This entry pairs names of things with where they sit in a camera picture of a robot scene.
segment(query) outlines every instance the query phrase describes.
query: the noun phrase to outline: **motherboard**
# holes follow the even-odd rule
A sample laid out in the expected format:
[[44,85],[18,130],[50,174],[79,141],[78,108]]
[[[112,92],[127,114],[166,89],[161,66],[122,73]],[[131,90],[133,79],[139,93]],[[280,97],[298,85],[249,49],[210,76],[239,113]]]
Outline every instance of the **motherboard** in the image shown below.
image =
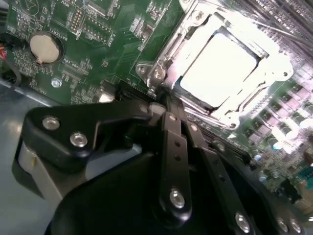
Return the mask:
[[[6,54],[29,78],[29,87],[61,104],[111,102],[119,99],[116,93],[125,86],[122,95],[132,90],[153,100],[154,91],[142,75],[147,73],[146,66],[159,61],[160,52],[184,22],[187,13],[182,2],[189,1],[14,0],[7,13],[6,33],[25,44]],[[225,0],[223,5],[313,41],[311,0]],[[190,17],[199,20],[202,14]],[[193,24],[188,30],[203,24]],[[259,169],[256,175],[272,192],[283,189],[288,194],[289,186],[297,188],[296,195],[288,196],[309,214],[313,212],[313,48],[269,27],[258,29],[288,55],[292,74],[286,81],[273,82],[257,99],[253,96],[257,102],[240,116],[236,128],[222,128],[193,114],[188,118],[204,135],[218,136],[248,152]],[[154,76],[165,77],[165,71],[156,69]],[[228,92],[226,86],[219,92]],[[210,85],[205,88],[212,92]],[[175,86],[173,93],[181,95],[180,89]]]

